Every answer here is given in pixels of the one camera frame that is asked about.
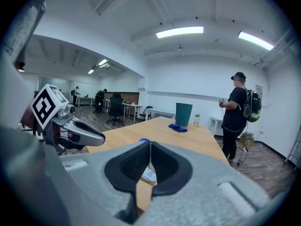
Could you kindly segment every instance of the black pants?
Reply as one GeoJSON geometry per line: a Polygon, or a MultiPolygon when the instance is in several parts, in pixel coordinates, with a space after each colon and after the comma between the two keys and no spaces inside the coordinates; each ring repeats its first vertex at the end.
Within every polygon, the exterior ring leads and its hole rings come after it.
{"type": "Polygon", "coordinates": [[[225,128],[223,128],[223,146],[222,151],[224,152],[225,156],[228,157],[230,154],[229,159],[232,160],[235,158],[236,154],[236,139],[242,133],[243,130],[238,132],[231,132],[225,128]]]}
{"type": "Polygon", "coordinates": [[[100,99],[100,108],[99,108],[100,111],[103,111],[103,100],[104,100],[104,97],[101,97],[101,99],[100,99]]]}
{"type": "Polygon", "coordinates": [[[77,99],[77,96],[73,96],[73,105],[75,106],[76,104],[76,99],[77,99]]]}

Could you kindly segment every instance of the small white table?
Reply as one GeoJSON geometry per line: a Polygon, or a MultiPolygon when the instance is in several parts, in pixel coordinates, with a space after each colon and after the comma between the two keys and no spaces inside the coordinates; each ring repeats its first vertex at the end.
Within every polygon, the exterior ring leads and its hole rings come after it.
{"type": "Polygon", "coordinates": [[[214,136],[214,135],[215,135],[215,131],[216,131],[217,124],[218,124],[218,123],[222,123],[222,119],[221,119],[221,118],[214,117],[214,116],[211,116],[211,121],[213,121],[214,126],[213,126],[213,130],[210,131],[210,132],[211,132],[211,134],[214,136]]]}
{"type": "Polygon", "coordinates": [[[172,119],[174,120],[175,118],[175,111],[169,111],[169,110],[156,110],[156,109],[145,109],[145,121],[148,119],[148,112],[153,112],[153,113],[159,113],[162,115],[169,115],[172,116],[172,119]]]}
{"type": "Polygon", "coordinates": [[[109,99],[104,100],[104,111],[107,111],[107,109],[110,107],[109,104],[111,101],[109,99]]]}
{"type": "Polygon", "coordinates": [[[84,98],[84,97],[78,97],[78,105],[80,100],[90,100],[90,106],[92,106],[92,100],[93,98],[84,98]]]}
{"type": "Polygon", "coordinates": [[[131,112],[131,107],[134,107],[134,122],[135,122],[135,119],[136,119],[136,113],[138,115],[138,112],[140,112],[140,109],[142,107],[142,105],[133,105],[133,104],[126,104],[126,103],[122,103],[124,105],[124,111],[123,111],[123,118],[125,118],[125,115],[126,115],[126,107],[128,107],[128,116],[130,117],[130,112],[131,112]]]}

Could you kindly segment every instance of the wooden floor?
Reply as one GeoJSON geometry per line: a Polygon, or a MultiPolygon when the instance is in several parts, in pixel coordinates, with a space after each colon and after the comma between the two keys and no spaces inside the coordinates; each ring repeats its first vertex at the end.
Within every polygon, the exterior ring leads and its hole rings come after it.
{"type": "MultiPolygon", "coordinates": [[[[222,138],[215,138],[222,148],[222,138]]],[[[242,144],[237,141],[235,159],[239,159],[242,152],[242,144]]],[[[243,151],[241,160],[246,158],[247,153],[243,151]]],[[[273,198],[278,193],[289,189],[296,174],[293,174],[293,166],[289,163],[283,165],[284,159],[274,153],[268,147],[254,143],[249,148],[246,160],[242,165],[233,165],[236,170],[258,183],[273,198]]]]}
{"type": "MultiPolygon", "coordinates": [[[[111,119],[107,113],[95,113],[93,114],[93,107],[82,107],[75,108],[75,115],[90,126],[98,129],[101,132],[123,127],[120,122],[116,122],[115,126],[112,122],[106,123],[107,120],[111,119]]],[[[132,116],[120,117],[123,119],[124,126],[134,124],[134,118],[132,116]]],[[[216,138],[216,141],[222,147],[222,139],[216,138]]],[[[236,159],[241,155],[241,144],[237,142],[238,148],[236,153],[236,159]]],[[[78,154],[86,153],[87,150],[84,148],[81,151],[69,150],[67,154],[78,154]]],[[[243,152],[242,160],[246,157],[246,153],[243,152]]],[[[283,165],[284,160],[274,153],[272,150],[267,148],[260,143],[254,143],[249,149],[249,153],[246,161],[237,167],[233,166],[242,174],[246,175],[256,183],[258,183],[271,198],[275,197],[278,193],[285,191],[290,188],[296,178],[296,173],[292,174],[293,167],[289,163],[283,165]]]]}

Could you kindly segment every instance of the chair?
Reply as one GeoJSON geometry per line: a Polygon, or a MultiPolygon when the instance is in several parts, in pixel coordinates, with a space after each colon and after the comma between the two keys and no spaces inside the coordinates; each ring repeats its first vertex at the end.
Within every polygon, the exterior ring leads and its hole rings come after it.
{"type": "MultiPolygon", "coordinates": [[[[147,107],[145,107],[143,113],[142,113],[142,114],[139,114],[139,115],[140,115],[140,118],[139,118],[138,122],[140,121],[141,117],[146,117],[145,110],[146,110],[146,109],[152,109],[152,108],[153,108],[152,106],[147,106],[147,107]]],[[[150,113],[149,115],[147,115],[147,119],[149,119],[149,118],[151,118],[151,113],[150,113]]]]}
{"type": "Polygon", "coordinates": [[[113,126],[115,126],[115,122],[119,121],[124,125],[123,121],[121,119],[117,119],[117,116],[122,116],[122,101],[123,98],[121,98],[121,95],[119,93],[114,93],[113,96],[110,98],[111,106],[109,109],[109,115],[114,116],[114,119],[108,120],[113,122],[113,126]]]}
{"type": "Polygon", "coordinates": [[[102,100],[101,96],[95,96],[95,104],[94,104],[95,110],[93,111],[93,113],[95,113],[96,111],[102,112],[102,110],[100,110],[100,107],[102,106],[101,100],[102,100]]]}

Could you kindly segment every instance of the blue cloth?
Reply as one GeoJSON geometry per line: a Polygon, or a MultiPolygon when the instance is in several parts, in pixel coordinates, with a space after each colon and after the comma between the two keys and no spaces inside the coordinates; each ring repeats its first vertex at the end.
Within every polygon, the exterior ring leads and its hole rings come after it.
{"type": "Polygon", "coordinates": [[[180,126],[178,126],[176,124],[170,124],[168,127],[171,128],[171,129],[174,129],[178,132],[187,132],[188,131],[187,129],[183,129],[183,128],[181,128],[180,126]]]}

